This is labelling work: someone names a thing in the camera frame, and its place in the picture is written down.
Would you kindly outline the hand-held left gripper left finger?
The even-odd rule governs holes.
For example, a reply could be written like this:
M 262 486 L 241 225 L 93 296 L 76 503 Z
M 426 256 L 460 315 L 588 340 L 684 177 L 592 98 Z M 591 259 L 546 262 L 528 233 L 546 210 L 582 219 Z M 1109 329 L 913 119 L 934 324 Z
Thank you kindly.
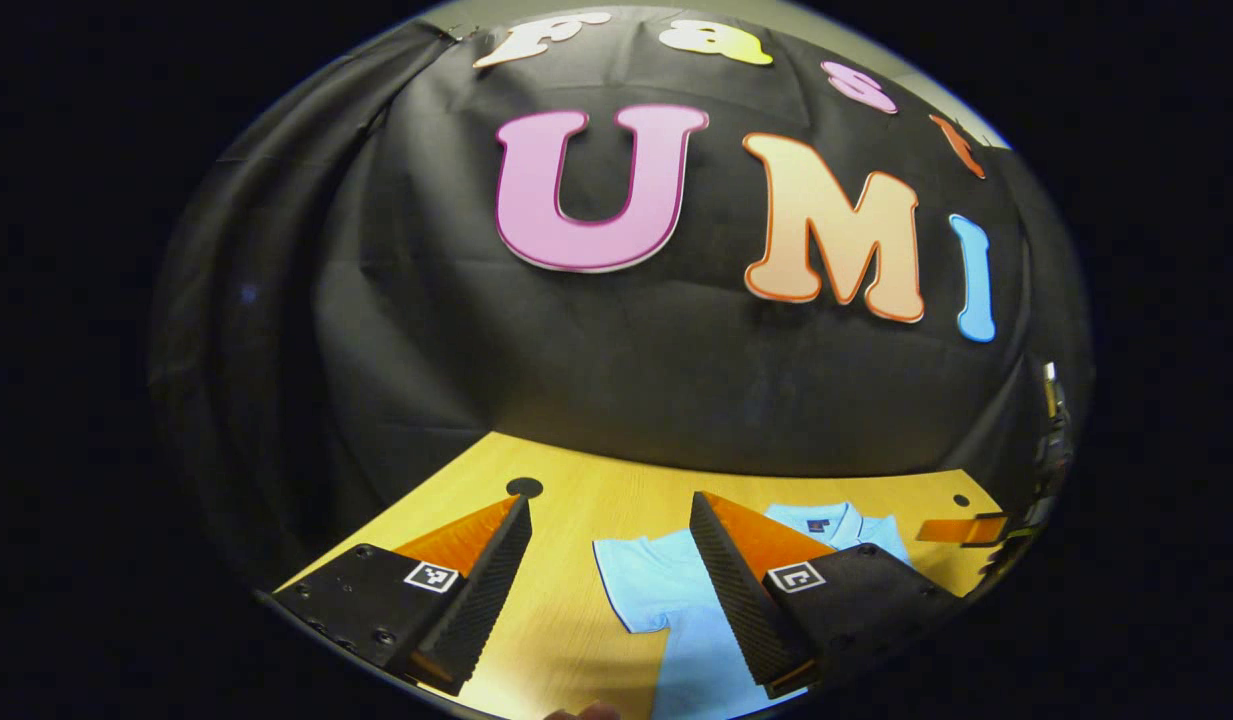
M 459 694 L 530 538 L 530 502 L 510 494 L 392 550 L 355 544 L 272 600 L 383 673 Z

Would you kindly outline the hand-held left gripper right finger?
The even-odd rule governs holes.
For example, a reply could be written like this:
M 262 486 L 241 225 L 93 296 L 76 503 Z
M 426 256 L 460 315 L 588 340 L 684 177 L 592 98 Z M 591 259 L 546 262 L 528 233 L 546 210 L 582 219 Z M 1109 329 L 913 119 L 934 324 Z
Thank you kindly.
M 963 610 L 873 542 L 832 550 L 698 491 L 689 529 L 745 665 L 768 697 L 843 685 Z

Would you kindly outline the light blue T-shirt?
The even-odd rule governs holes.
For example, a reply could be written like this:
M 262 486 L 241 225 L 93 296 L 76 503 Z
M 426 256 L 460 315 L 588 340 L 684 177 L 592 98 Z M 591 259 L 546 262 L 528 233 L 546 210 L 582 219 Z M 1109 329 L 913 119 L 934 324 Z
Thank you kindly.
M 895 517 L 867 517 L 850 502 L 771 503 L 763 514 L 834 550 L 875 544 L 912 568 Z M 772 700 L 753 682 L 689 529 L 592 544 L 604 592 L 626 632 L 668 629 L 651 720 L 731 720 L 805 694 Z

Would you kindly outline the black backdrop cloth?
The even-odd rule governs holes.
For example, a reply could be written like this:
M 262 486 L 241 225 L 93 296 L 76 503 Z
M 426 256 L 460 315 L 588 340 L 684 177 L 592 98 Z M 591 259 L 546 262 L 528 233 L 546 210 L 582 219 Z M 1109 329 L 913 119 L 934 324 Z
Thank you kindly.
M 277 584 L 482 439 L 758 477 L 963 470 L 1036 505 L 1044 369 L 1096 378 L 1076 247 L 969 108 L 850 32 L 645 5 L 407 20 L 219 155 L 149 387 Z

